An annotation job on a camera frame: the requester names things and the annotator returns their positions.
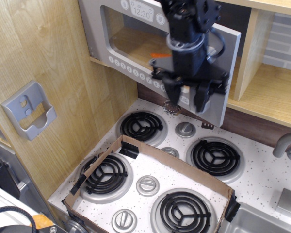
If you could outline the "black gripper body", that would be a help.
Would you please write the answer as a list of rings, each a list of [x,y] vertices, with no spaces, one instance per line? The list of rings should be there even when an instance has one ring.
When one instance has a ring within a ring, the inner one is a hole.
[[[201,82],[214,84],[214,93],[225,94],[228,89],[229,72],[207,60],[207,50],[193,52],[173,51],[172,57],[152,58],[152,77],[157,80],[183,79],[183,86],[197,87]]]

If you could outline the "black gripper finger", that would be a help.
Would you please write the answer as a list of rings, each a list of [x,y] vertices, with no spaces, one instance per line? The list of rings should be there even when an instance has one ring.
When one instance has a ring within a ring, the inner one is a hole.
[[[196,87],[194,105],[197,113],[205,113],[210,108],[210,96],[214,93],[214,84],[211,82],[201,82]]]
[[[163,79],[162,81],[170,102],[173,105],[177,105],[181,94],[181,87],[184,83],[183,79]]]

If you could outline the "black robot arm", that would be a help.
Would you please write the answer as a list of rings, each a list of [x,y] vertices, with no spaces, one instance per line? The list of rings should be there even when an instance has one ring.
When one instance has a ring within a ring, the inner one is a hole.
[[[201,113],[213,93],[227,92],[229,72],[214,64],[219,52],[208,50],[209,33],[222,44],[224,38],[213,27],[220,20],[221,5],[213,0],[162,0],[163,12],[169,23],[166,38],[171,57],[152,59],[152,77],[161,80],[169,100],[176,105],[183,86],[196,90],[194,105]]]

